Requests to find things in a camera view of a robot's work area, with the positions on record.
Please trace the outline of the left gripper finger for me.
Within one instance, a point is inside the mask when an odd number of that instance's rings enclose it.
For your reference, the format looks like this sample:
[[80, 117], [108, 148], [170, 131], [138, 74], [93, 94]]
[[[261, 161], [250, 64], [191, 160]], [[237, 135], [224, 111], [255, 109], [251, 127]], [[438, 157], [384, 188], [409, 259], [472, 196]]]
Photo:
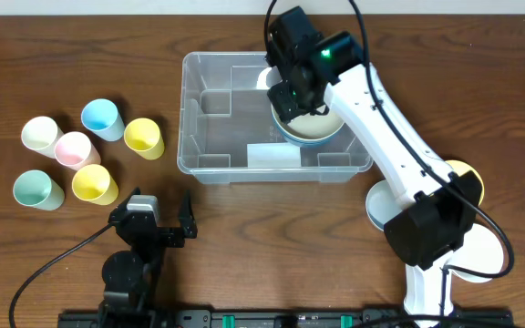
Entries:
[[193, 215], [191, 196], [188, 190], [184, 193], [183, 199], [181, 201], [178, 220], [180, 222], [181, 228], [183, 229], [184, 237], [196, 239], [198, 235], [198, 227]]
[[131, 193], [112, 211], [113, 217], [122, 217], [127, 213], [127, 205], [133, 196], [140, 194], [140, 188], [136, 187]]

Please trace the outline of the small grey-blue bowl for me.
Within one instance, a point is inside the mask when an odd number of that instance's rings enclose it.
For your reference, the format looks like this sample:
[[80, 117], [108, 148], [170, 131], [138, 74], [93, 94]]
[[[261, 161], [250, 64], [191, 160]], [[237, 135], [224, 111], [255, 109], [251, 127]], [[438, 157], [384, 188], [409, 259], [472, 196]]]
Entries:
[[380, 231], [383, 231], [385, 224], [402, 211], [386, 180], [377, 182], [368, 191], [365, 209], [368, 219]]

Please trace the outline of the small white bowl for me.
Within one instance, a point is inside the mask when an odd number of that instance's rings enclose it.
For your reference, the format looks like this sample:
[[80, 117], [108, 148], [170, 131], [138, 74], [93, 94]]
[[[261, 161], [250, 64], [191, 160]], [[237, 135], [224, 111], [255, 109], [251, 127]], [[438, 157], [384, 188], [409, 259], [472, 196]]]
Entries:
[[499, 238], [483, 225], [474, 223], [464, 235], [464, 244], [452, 255], [448, 265], [474, 272], [499, 273], [504, 254]]

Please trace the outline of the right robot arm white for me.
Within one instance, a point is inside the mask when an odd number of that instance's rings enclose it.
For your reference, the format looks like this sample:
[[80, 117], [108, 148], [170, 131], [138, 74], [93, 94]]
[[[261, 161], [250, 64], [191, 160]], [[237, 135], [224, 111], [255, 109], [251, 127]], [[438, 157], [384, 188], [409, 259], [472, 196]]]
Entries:
[[334, 115], [355, 133], [401, 209], [384, 233], [407, 268], [407, 318], [443, 326], [439, 318], [453, 313], [444, 266], [474, 226], [479, 179], [458, 175], [428, 148], [384, 90], [365, 40], [324, 36], [299, 6], [266, 19], [263, 31], [266, 60], [281, 77], [267, 93], [276, 118], [303, 135]]

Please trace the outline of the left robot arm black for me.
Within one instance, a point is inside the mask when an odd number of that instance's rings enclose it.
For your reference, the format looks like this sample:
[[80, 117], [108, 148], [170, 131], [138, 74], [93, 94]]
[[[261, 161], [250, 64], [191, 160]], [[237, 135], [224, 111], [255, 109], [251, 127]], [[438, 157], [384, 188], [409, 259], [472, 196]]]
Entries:
[[134, 189], [108, 217], [108, 223], [130, 247], [113, 253], [103, 264], [103, 308], [115, 316], [155, 316], [154, 305], [165, 251], [182, 248], [195, 239], [198, 228], [190, 194], [183, 195], [177, 227], [160, 227], [160, 206], [155, 196]]

